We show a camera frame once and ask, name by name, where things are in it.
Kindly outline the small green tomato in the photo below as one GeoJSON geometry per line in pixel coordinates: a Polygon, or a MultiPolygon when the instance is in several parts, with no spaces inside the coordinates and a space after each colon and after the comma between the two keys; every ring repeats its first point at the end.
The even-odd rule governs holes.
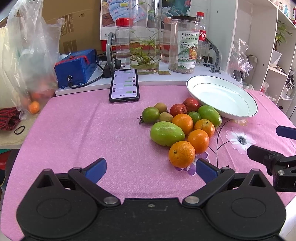
{"type": "Polygon", "coordinates": [[[188,113],[188,115],[193,120],[193,124],[195,124],[197,121],[201,120],[200,114],[198,112],[196,112],[196,111],[191,111],[191,112],[188,113]]]}

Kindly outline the blue electric device box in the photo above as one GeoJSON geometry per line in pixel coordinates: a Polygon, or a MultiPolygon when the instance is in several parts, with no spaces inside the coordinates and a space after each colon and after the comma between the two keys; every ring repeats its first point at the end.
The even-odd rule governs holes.
{"type": "Polygon", "coordinates": [[[55,64],[58,87],[79,88],[88,81],[97,69],[96,50],[88,49],[74,52],[55,64]]]}

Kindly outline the red tomato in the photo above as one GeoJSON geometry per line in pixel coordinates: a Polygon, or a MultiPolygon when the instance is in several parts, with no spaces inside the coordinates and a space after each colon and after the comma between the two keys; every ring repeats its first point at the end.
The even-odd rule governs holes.
{"type": "Polygon", "coordinates": [[[188,112],[187,112],[186,106],[180,103],[180,104],[174,104],[173,106],[171,106],[169,113],[174,117],[182,113],[187,114],[188,112]]]}
{"type": "Polygon", "coordinates": [[[194,98],[186,98],[184,101],[183,101],[183,104],[185,105],[186,107],[186,110],[188,113],[192,112],[192,111],[195,111],[197,112],[199,107],[200,107],[200,103],[194,99],[194,98]]]}

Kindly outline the black smartphone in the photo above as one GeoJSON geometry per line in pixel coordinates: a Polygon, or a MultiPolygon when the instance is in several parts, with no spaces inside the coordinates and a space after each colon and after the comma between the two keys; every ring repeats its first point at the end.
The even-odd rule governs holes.
{"type": "Polygon", "coordinates": [[[119,69],[114,71],[109,92],[109,102],[139,101],[139,98],[137,70],[119,69]]]}

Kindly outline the green tomato with stem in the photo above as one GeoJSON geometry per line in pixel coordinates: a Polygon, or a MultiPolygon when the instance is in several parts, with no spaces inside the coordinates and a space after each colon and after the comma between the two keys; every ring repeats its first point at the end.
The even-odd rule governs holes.
{"type": "Polygon", "coordinates": [[[159,119],[159,110],[155,107],[145,108],[140,117],[139,124],[142,123],[156,123],[159,119]]]}

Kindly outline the white shelf unit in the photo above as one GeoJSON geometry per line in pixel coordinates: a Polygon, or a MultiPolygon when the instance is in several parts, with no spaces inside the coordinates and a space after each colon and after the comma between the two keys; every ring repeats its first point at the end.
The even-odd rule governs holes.
{"type": "Polygon", "coordinates": [[[264,82],[269,84],[267,93],[284,113],[295,107],[295,95],[283,96],[290,70],[295,69],[295,25],[272,1],[210,1],[208,7],[208,38],[218,48],[221,69],[230,69],[232,46],[236,40],[248,45],[247,55],[257,58],[252,76],[247,77],[255,90],[264,82]],[[276,33],[280,23],[287,28],[286,41],[277,47],[281,54],[278,64],[281,70],[271,66],[276,33]]]}

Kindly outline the clear jar with label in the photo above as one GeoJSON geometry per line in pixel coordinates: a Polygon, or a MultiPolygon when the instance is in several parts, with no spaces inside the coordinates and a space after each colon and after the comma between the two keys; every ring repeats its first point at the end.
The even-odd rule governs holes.
{"type": "Polygon", "coordinates": [[[169,70],[191,74],[196,66],[199,24],[193,16],[171,18],[169,70]]]}

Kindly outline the red black knitted cloth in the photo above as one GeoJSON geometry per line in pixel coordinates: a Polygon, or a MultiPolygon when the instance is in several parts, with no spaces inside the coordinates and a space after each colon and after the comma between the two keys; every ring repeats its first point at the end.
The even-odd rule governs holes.
{"type": "Polygon", "coordinates": [[[15,107],[0,110],[0,130],[12,131],[20,123],[20,111],[15,107]]]}

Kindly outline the clear plastic fruit bag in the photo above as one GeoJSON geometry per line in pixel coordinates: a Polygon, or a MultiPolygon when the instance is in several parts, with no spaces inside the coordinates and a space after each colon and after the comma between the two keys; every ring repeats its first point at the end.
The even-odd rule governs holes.
{"type": "Polygon", "coordinates": [[[17,1],[5,27],[1,67],[11,84],[23,120],[38,113],[58,89],[55,65],[64,19],[48,24],[43,1],[17,1]]]}

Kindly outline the smaller green mango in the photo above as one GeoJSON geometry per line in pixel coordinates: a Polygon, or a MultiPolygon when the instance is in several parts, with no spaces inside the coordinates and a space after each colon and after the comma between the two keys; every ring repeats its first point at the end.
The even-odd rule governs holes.
{"type": "Polygon", "coordinates": [[[220,114],[209,105],[200,106],[198,113],[201,116],[201,119],[209,120],[216,128],[222,124],[222,118],[220,114]]]}

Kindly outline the orange mandarin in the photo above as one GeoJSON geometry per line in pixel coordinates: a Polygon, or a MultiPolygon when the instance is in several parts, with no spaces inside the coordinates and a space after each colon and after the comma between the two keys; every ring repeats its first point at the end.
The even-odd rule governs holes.
{"type": "Polygon", "coordinates": [[[173,144],[169,150],[169,161],[176,168],[187,168],[195,159],[195,149],[187,141],[173,144]]]}
{"type": "Polygon", "coordinates": [[[205,152],[209,146],[209,136],[204,130],[192,131],[187,141],[194,147],[196,155],[205,152]]]}
{"type": "Polygon", "coordinates": [[[209,120],[202,119],[195,123],[194,130],[203,130],[211,138],[215,133],[215,126],[209,120]]]}
{"type": "Polygon", "coordinates": [[[174,116],[172,123],[181,128],[185,135],[188,135],[193,129],[192,118],[184,113],[174,116]]]}

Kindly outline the cardboard box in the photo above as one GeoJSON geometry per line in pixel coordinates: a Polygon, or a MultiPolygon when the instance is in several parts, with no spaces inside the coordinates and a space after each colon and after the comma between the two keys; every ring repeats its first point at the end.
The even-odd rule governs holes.
{"type": "Polygon", "coordinates": [[[102,51],[100,41],[100,5],[98,0],[45,0],[42,16],[53,24],[64,19],[59,43],[61,54],[96,49],[102,51]]]}

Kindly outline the small gold card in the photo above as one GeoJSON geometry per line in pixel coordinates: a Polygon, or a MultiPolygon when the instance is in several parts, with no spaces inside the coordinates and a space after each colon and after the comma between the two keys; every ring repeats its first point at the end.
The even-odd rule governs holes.
{"type": "Polygon", "coordinates": [[[163,70],[159,70],[158,74],[159,75],[171,75],[169,71],[163,71],[163,70]]]}

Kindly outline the cola bottle red cap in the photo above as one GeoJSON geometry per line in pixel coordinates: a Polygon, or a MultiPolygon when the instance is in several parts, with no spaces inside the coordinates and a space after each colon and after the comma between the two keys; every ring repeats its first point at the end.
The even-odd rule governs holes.
{"type": "Polygon", "coordinates": [[[199,40],[198,40],[198,48],[197,48],[197,59],[196,63],[201,65],[203,62],[203,53],[205,50],[205,40],[206,40],[206,25],[204,21],[205,14],[201,11],[197,12],[196,21],[199,25],[199,40]]]}

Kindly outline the large green mango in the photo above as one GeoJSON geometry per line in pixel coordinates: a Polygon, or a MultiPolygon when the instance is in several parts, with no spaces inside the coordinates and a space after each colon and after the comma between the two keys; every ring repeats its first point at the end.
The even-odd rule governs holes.
{"type": "Polygon", "coordinates": [[[171,147],[176,142],[185,140],[182,129],[166,121],[155,123],[151,128],[150,137],[155,143],[164,147],[171,147]]]}

